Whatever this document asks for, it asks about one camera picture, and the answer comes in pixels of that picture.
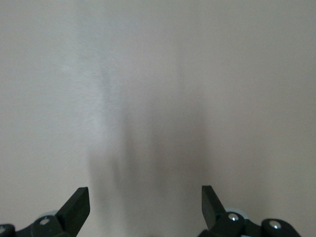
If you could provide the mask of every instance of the black mechanical part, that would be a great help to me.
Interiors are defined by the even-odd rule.
[[[75,237],[89,213],[89,190],[78,188],[56,215],[40,217],[17,232],[13,225],[0,225],[0,237]]]
[[[202,186],[202,212],[208,230],[198,237],[301,237],[283,220],[266,219],[258,226],[238,213],[226,212],[211,186]]]

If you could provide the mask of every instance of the white wall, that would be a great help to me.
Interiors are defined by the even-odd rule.
[[[79,236],[195,237],[201,185],[316,233],[316,3],[0,3],[0,223],[89,186]]]

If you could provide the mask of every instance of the silver screw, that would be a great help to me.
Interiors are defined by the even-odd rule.
[[[48,219],[47,217],[45,217],[44,219],[42,219],[42,220],[39,222],[39,224],[43,226],[43,225],[46,225],[48,222],[49,222],[49,219]]]
[[[4,232],[5,232],[5,228],[3,226],[0,226],[0,235]]]
[[[239,220],[239,217],[235,214],[235,213],[231,213],[228,215],[229,219],[231,219],[232,221],[237,221]]]
[[[277,230],[281,229],[282,227],[281,224],[277,221],[270,221],[269,224],[272,228],[277,229]]]

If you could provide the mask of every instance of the gray surface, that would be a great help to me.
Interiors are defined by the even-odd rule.
[[[316,233],[315,1],[0,3],[0,223],[89,186],[79,236],[195,237],[200,187]]]

